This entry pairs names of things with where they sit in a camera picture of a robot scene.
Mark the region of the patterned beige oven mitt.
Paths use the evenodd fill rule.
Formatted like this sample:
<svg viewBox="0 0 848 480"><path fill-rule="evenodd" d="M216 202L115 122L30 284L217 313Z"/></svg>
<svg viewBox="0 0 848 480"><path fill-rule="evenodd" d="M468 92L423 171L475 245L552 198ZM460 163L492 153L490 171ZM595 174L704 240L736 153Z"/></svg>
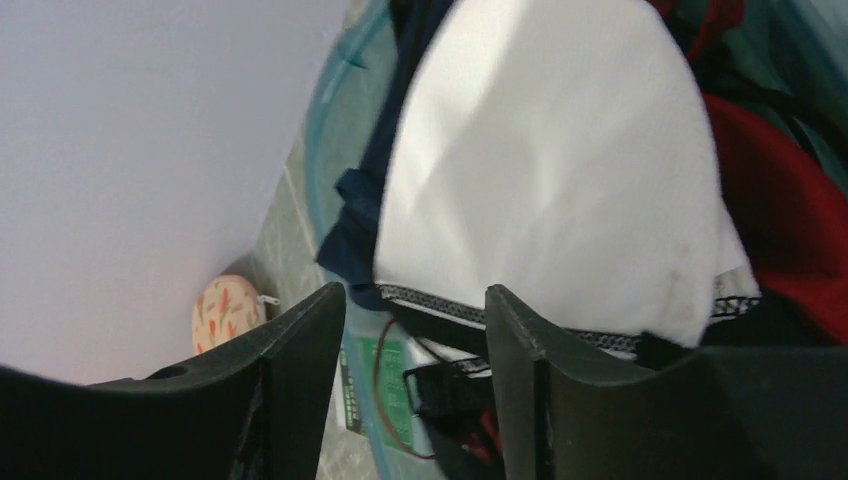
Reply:
<svg viewBox="0 0 848 480"><path fill-rule="evenodd" d="M214 279L192 308L194 354L203 354L265 324L269 320L268 307L280 304L278 298L260 294L242 276L223 275Z"/></svg>

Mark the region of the white padded bag insert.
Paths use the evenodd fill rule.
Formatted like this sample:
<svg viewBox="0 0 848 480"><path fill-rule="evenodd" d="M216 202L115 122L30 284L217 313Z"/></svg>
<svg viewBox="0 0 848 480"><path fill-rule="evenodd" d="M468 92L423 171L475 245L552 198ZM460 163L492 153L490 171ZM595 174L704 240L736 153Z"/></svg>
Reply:
<svg viewBox="0 0 848 480"><path fill-rule="evenodd" d="M760 299L692 72L645 1L459 1L413 76L374 282L474 329L503 285L631 358Z"/></svg>

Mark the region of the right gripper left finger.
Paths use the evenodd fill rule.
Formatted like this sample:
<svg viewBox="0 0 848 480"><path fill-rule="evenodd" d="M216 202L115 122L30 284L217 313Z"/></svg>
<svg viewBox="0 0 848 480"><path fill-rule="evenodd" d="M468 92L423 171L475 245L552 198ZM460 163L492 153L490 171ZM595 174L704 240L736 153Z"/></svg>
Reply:
<svg viewBox="0 0 848 480"><path fill-rule="evenodd" d="M1 372L5 479L312 479L345 323L329 283L142 380Z"/></svg>

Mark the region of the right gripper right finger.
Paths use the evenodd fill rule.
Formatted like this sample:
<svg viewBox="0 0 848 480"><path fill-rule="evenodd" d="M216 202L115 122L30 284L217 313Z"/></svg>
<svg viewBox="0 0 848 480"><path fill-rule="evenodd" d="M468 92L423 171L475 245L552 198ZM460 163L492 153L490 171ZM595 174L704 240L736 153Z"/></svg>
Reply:
<svg viewBox="0 0 848 480"><path fill-rule="evenodd" d="M847 351L707 347L659 371L506 287L485 299L509 479L843 479Z"/></svg>

